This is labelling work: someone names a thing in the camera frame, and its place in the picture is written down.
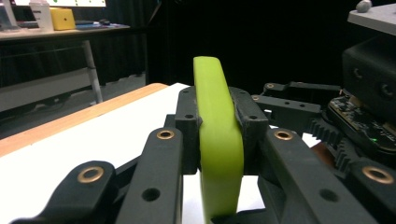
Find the table leg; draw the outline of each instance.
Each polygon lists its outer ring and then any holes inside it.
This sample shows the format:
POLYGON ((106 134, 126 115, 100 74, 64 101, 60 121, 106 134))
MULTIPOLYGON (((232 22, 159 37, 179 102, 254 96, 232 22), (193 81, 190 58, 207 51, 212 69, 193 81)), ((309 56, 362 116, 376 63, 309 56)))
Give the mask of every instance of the table leg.
POLYGON ((82 41, 82 47, 84 48, 85 59, 87 60, 87 65, 88 65, 88 74, 90 76, 92 89, 95 93, 96 103, 99 104, 103 102, 103 97, 102 97, 102 92, 100 91, 99 79, 96 73, 96 67, 92 57, 90 41, 89 40, 82 41))

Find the yellow object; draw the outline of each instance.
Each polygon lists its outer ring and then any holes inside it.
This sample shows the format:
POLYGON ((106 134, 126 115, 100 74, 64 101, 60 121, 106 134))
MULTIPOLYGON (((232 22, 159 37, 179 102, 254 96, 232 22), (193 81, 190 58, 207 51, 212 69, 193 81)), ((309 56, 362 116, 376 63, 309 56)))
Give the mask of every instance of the yellow object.
POLYGON ((244 172, 242 134, 219 59, 195 57, 205 223, 236 212, 244 172))
POLYGON ((73 30, 76 29, 76 24, 72 9, 52 7, 50 9, 52 17, 52 24, 54 30, 73 30))

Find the computer screen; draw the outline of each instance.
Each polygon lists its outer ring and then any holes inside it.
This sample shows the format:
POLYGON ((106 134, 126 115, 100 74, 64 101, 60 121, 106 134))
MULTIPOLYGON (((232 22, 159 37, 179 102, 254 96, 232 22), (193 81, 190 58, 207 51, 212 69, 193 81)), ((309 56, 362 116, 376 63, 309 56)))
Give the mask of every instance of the computer screen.
MULTIPOLYGON (((29 6, 30 0, 10 0, 12 6, 29 6)), ((47 0, 51 7, 105 7, 106 0, 47 0)))

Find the white table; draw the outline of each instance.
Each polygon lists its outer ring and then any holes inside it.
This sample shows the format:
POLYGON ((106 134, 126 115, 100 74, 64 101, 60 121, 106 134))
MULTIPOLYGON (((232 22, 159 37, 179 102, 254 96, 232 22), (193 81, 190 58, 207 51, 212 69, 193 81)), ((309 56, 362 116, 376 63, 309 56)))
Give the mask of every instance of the white table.
MULTIPOLYGON (((139 156, 149 133, 176 113, 178 93, 187 87, 151 84, 0 140, 6 149, 0 151, 0 223, 39 214, 58 184, 83 162, 109 161, 117 168, 139 156)), ((184 176, 183 223, 203 223, 199 181, 199 174, 184 176)), ((257 176, 245 176, 238 211, 263 207, 257 176)))

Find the black gear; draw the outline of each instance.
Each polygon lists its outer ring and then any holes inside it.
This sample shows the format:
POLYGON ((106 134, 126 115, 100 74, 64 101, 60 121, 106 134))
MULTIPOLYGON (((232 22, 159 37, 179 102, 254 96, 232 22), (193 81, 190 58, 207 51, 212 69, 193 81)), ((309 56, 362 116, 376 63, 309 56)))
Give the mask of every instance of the black gear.
POLYGON ((343 134, 337 128, 322 118, 312 119, 308 132, 320 141, 331 145, 337 145, 343 137, 343 134))
POLYGON ((334 164, 337 170, 345 172, 353 161, 359 159, 355 146, 346 138, 343 138, 337 146, 334 156, 334 164))

